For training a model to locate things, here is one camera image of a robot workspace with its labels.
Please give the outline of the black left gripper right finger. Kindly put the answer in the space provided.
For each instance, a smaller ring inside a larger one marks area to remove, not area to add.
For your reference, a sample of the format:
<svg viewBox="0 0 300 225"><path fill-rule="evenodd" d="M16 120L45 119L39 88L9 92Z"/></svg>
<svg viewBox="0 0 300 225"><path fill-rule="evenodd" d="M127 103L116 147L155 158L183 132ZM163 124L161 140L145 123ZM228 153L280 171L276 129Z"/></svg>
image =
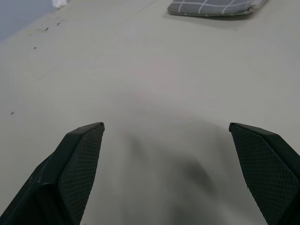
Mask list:
<svg viewBox="0 0 300 225"><path fill-rule="evenodd" d="M278 134L230 123L247 188L269 225L300 223L300 156Z"/></svg>

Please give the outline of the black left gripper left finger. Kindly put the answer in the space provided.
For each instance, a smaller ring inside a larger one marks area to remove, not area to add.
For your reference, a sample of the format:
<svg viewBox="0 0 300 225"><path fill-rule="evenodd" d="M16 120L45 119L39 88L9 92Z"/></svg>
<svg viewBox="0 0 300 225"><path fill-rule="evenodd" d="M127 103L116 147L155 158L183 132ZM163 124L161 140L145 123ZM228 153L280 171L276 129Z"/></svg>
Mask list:
<svg viewBox="0 0 300 225"><path fill-rule="evenodd" d="M102 122L67 133L0 217L2 225L78 225L98 166Z"/></svg>

